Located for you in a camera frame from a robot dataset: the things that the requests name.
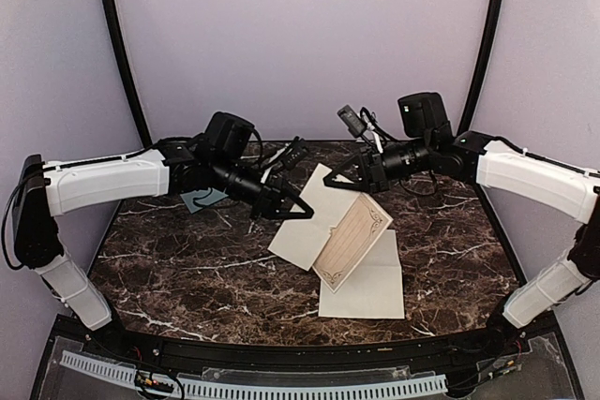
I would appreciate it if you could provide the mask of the beige ornate letter paper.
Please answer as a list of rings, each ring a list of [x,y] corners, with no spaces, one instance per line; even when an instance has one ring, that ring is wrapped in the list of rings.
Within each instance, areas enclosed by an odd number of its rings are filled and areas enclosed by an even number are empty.
[[[285,220],[268,250],[289,263],[313,270],[336,292],[392,224],[393,218],[370,195],[326,187],[332,170],[318,164],[301,197],[313,208],[305,220]]]

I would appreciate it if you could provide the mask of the teal paper envelope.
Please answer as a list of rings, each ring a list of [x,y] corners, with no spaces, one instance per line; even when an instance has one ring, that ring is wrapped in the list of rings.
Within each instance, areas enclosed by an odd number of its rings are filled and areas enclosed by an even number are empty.
[[[180,195],[180,198],[186,205],[191,214],[198,213],[201,210],[215,206],[217,203],[225,200],[228,196],[213,187],[189,191]]]

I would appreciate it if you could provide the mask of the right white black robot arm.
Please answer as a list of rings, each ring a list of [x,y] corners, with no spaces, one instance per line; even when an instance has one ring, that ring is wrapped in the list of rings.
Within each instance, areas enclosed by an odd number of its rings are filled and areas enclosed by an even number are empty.
[[[581,225],[572,248],[490,315],[478,347],[497,357],[513,344],[515,330],[598,281],[599,173],[536,155],[504,137],[472,130],[455,136],[437,93],[412,94],[397,103],[407,140],[386,136],[386,145],[361,150],[324,177],[326,186],[376,194],[427,171],[535,200]]]

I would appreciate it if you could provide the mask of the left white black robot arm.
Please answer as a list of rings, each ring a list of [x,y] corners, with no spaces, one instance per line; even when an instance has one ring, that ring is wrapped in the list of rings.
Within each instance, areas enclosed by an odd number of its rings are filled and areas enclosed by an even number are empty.
[[[253,218],[310,219],[313,209],[286,180],[264,176],[259,161],[242,155],[255,125],[218,111],[192,138],[172,137],[130,154],[70,162],[27,157],[7,201],[1,248],[9,269],[36,272],[113,359],[132,351],[131,336],[115,323],[109,302],[73,261],[59,237],[59,215],[112,201],[187,194],[214,188],[250,206]]]

